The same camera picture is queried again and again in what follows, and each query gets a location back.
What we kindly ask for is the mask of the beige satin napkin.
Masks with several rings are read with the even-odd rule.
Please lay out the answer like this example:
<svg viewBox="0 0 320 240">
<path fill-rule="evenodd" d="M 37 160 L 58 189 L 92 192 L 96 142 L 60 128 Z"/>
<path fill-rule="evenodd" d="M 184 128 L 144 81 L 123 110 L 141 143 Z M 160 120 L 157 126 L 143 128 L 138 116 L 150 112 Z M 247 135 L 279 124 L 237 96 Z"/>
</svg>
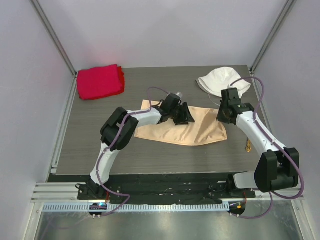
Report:
<svg viewBox="0 0 320 240">
<path fill-rule="evenodd" d="M 136 129 L 134 136 L 139 139 L 181 145 L 203 146 L 226 141 L 227 131 L 216 120 L 217 109 L 190 106 L 189 111 L 195 120 L 188 125 L 175 125 L 172 119 L 158 124 Z"/>
</svg>

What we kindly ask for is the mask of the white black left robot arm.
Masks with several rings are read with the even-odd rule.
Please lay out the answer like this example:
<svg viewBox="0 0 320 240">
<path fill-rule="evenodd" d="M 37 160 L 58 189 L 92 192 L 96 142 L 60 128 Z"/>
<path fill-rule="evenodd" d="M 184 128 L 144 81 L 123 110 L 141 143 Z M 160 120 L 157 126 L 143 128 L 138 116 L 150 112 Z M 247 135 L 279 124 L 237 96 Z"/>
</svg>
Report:
<svg viewBox="0 0 320 240">
<path fill-rule="evenodd" d="M 100 200 L 107 192 L 104 185 L 110 178 L 111 168 L 121 150 L 130 142 L 137 128 L 158 125 L 173 120 L 176 126 L 194 123 L 189 106 L 177 93 L 169 93 L 160 103 L 148 103 L 142 110 L 118 107 L 100 130 L 101 146 L 97 162 L 85 184 L 86 191 Z"/>
</svg>

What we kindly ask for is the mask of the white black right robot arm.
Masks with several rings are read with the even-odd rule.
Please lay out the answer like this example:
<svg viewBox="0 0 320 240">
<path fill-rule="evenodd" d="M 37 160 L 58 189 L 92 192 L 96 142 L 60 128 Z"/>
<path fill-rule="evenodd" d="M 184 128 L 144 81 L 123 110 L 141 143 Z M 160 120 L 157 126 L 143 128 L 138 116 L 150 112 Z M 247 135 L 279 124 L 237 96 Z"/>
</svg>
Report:
<svg viewBox="0 0 320 240">
<path fill-rule="evenodd" d="M 244 189 L 258 189 L 267 193 L 296 187 L 299 174 L 288 157 L 299 166 L 299 152 L 274 138 L 254 112 L 253 106 L 242 102 L 236 88 L 222 90 L 221 97 L 216 120 L 236 125 L 260 156 L 255 171 L 236 173 L 233 180 L 226 184 L 226 193 L 236 198 Z"/>
</svg>

